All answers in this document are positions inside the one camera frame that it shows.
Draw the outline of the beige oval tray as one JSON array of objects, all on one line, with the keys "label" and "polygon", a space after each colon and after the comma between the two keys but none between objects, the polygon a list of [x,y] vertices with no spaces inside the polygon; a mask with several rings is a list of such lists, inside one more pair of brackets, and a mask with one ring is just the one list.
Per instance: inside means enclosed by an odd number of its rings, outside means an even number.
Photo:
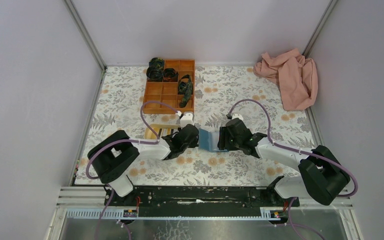
[{"label": "beige oval tray", "polygon": [[[150,127],[160,138],[177,133],[180,129],[179,125],[169,124],[151,124]],[[147,128],[144,132],[144,139],[156,140],[157,137],[149,128]]]}]

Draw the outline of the blue leather card holder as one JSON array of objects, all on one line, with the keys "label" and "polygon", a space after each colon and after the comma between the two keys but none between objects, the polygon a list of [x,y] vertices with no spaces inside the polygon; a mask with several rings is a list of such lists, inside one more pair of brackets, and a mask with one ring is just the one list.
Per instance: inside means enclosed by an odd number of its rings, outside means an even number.
[{"label": "blue leather card holder", "polygon": [[220,132],[219,131],[207,131],[202,128],[198,129],[198,148],[211,153],[223,153],[228,150],[220,150],[218,147]]}]

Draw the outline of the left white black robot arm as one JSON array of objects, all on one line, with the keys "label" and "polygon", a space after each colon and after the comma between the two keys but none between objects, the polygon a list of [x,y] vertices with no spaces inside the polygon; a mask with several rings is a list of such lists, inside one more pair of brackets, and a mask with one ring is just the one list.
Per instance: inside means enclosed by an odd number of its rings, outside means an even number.
[{"label": "left white black robot arm", "polygon": [[111,187],[116,199],[128,206],[134,202],[135,192],[127,169],[135,160],[176,159],[188,148],[195,148],[198,140],[199,130],[191,124],[157,140],[130,138],[118,130],[89,151],[85,174]]}]

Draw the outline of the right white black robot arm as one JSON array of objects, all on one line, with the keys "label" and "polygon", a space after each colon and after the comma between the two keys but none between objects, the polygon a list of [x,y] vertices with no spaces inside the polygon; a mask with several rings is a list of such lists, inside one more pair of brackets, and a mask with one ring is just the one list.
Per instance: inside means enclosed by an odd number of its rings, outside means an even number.
[{"label": "right white black robot arm", "polygon": [[270,184],[272,189],[267,191],[266,198],[273,206],[294,197],[311,197],[328,206],[351,180],[327,147],[296,148],[276,142],[269,133],[252,133],[240,118],[233,118],[220,127],[217,147],[222,151],[242,151],[257,159],[274,160],[299,172],[299,176],[283,176]]}]

